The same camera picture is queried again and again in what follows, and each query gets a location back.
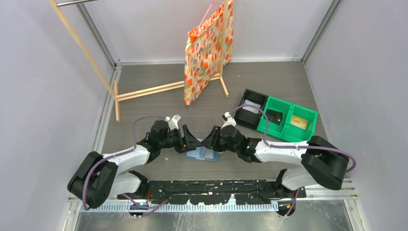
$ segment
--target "green storage tray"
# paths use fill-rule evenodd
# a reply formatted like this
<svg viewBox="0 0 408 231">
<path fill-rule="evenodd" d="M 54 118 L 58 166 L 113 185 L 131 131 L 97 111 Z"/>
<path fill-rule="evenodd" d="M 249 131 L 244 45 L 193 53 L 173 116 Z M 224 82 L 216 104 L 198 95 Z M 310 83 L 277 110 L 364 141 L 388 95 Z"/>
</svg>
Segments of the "green storage tray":
<svg viewBox="0 0 408 231">
<path fill-rule="evenodd" d="M 281 139 L 287 128 L 287 119 L 289 118 L 289 115 L 292 114 L 293 104 L 269 96 L 265 105 L 264 112 L 266 113 L 268 109 L 283 113 L 282 121 L 280 122 L 280 124 L 278 125 L 276 123 L 269 122 L 268 130 L 268 135 Z M 258 128 L 256 130 L 264 133 L 266 129 L 267 121 L 262 115 L 261 120 L 258 124 Z"/>
<path fill-rule="evenodd" d="M 307 120 L 306 129 L 291 124 L 292 116 Z M 287 128 L 282 140 L 288 142 L 308 141 L 315 134 L 318 113 L 316 111 L 293 104 L 292 115 L 287 119 Z"/>
<path fill-rule="evenodd" d="M 268 109 L 283 113 L 282 121 L 279 125 L 269 122 L 268 135 L 288 142 L 299 142 L 308 141 L 315 134 L 316 121 L 318 119 L 316 111 L 271 96 L 268 97 L 264 112 L 267 113 Z M 306 129 L 292 125 L 292 116 L 307 120 Z M 262 116 L 256 130 L 264 133 L 266 129 L 267 121 Z"/>
</svg>

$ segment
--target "gray floor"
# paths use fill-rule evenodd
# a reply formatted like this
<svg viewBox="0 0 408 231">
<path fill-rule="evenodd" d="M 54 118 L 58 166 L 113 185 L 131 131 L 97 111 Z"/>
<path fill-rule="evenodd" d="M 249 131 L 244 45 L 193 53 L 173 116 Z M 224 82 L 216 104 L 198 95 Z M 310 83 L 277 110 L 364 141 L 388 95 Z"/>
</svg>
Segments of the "gray floor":
<svg viewBox="0 0 408 231">
<path fill-rule="evenodd" d="M 155 87 L 183 80 L 183 64 L 124 66 L 119 93 Z M 226 98 L 219 81 L 211 81 L 199 98 L 190 106 L 184 105 L 183 89 L 175 89 L 120 103 L 121 122 L 115 121 L 115 110 L 109 121 L 103 153 L 113 153 L 133 145 L 131 126 L 143 116 L 173 116 L 179 114 L 179 125 L 187 124 L 196 138 L 205 138 L 214 125 L 223 124 L 221 116 L 238 106 L 246 88 L 300 106 L 317 110 L 312 90 L 301 62 L 230 63 L 224 68 L 224 80 L 229 91 Z M 153 119 L 140 121 L 136 126 L 138 139 L 150 131 Z M 260 132 L 237 126 L 249 137 L 262 137 Z M 320 118 L 315 135 L 326 138 Z M 186 158 L 173 149 L 162 150 L 153 162 L 134 169 L 150 180 L 221 180 L 275 179 L 289 164 L 246 163 L 236 154 L 225 152 L 218 162 Z"/>
</svg>

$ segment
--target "floral paper bag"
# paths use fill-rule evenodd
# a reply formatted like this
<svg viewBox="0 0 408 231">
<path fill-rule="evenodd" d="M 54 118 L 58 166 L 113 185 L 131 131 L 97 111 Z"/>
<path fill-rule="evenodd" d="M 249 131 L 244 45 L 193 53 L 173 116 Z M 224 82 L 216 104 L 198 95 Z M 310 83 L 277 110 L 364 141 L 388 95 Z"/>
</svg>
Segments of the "floral paper bag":
<svg viewBox="0 0 408 231">
<path fill-rule="evenodd" d="M 232 57 L 232 10 L 228 4 L 227 36 L 225 38 L 224 65 Z M 189 32 L 184 67 L 184 103 L 190 105 L 207 86 L 210 77 L 218 73 L 221 55 L 223 4 L 209 19 Z"/>
</svg>

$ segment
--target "wooden stand base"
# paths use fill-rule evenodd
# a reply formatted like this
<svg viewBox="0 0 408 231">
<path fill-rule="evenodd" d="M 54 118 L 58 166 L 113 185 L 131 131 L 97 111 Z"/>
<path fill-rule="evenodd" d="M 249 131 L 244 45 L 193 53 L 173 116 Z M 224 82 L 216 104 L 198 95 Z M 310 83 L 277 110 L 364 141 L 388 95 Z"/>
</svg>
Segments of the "wooden stand base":
<svg viewBox="0 0 408 231">
<path fill-rule="evenodd" d="M 222 89 L 224 90 L 225 97 L 228 97 L 229 93 L 228 93 L 227 87 L 225 86 L 224 79 L 220 77 L 220 74 L 215 74 L 214 76 L 210 78 L 210 81 L 216 80 L 216 79 L 219 79 Z M 130 100 L 130 99 L 138 98 L 138 97 L 145 96 L 145 95 L 155 94 L 155 93 L 159 93 L 162 91 L 172 90 L 176 88 L 183 88 L 183 87 L 184 87 L 184 81 L 180 81 L 180 82 L 161 85 L 161 86 L 154 87 L 154 88 L 147 88 L 144 90 L 137 90 L 137 91 L 130 92 L 130 93 L 119 94 L 118 83 L 117 81 L 115 81 L 114 91 L 115 91 L 116 121 L 120 122 L 120 110 L 119 110 L 120 101 Z"/>
</svg>

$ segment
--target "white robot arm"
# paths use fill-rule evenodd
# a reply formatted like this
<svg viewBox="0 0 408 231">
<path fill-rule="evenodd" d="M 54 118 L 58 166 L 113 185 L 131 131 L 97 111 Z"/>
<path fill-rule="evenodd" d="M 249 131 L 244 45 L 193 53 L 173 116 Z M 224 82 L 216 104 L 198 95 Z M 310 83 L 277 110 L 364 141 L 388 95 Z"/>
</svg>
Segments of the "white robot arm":
<svg viewBox="0 0 408 231">
<path fill-rule="evenodd" d="M 142 174 L 135 171 L 119 174 L 153 161 L 159 156 L 161 149 L 174 148 L 177 152 L 184 153 L 202 146 L 190 134 L 186 125 L 183 125 L 182 136 L 179 120 L 180 116 L 175 115 L 172 118 L 167 117 L 166 120 L 155 121 L 151 131 L 134 147 L 112 154 L 89 153 L 69 181 L 68 191 L 82 199 L 85 188 L 87 204 L 90 208 L 97 208 L 108 197 L 140 190 L 140 185 L 147 182 Z M 90 170 L 103 159 L 105 161 L 99 163 L 87 182 L 86 177 Z"/>
<path fill-rule="evenodd" d="M 275 190 L 285 196 L 298 188 L 320 184 L 332 190 L 341 189 L 349 158 L 336 152 L 316 150 L 315 147 L 336 149 L 325 139 L 313 136 L 309 141 L 272 142 L 246 138 L 236 128 L 234 118 L 227 112 L 224 125 L 214 126 L 202 141 L 204 147 L 217 152 L 231 151 L 246 162 L 278 161 L 299 165 L 283 169 L 275 183 Z"/>
<path fill-rule="evenodd" d="M 309 141 L 296 143 L 246 138 L 235 128 L 234 118 L 225 113 L 224 125 L 214 126 L 210 135 L 199 142 L 186 125 L 182 127 L 184 136 L 181 135 L 179 119 L 180 116 L 175 115 L 155 121 L 151 131 L 135 147 L 112 154 L 89 153 L 68 183 L 68 190 L 82 199 L 85 189 L 90 208 L 97 208 L 108 197 L 123 193 L 144 195 L 148 183 L 142 174 L 135 171 L 119 174 L 153 161 L 163 148 L 174 148 L 178 153 L 184 153 L 201 146 L 217 152 L 234 152 L 249 163 L 278 161 L 298 165 L 294 169 L 282 169 L 273 183 L 273 191 L 282 197 L 313 184 L 333 190 L 341 189 L 349 159 L 336 152 L 315 150 L 313 146 L 335 148 L 321 137 L 314 136 Z M 95 170 L 87 182 L 86 177 L 91 169 Z"/>
</svg>

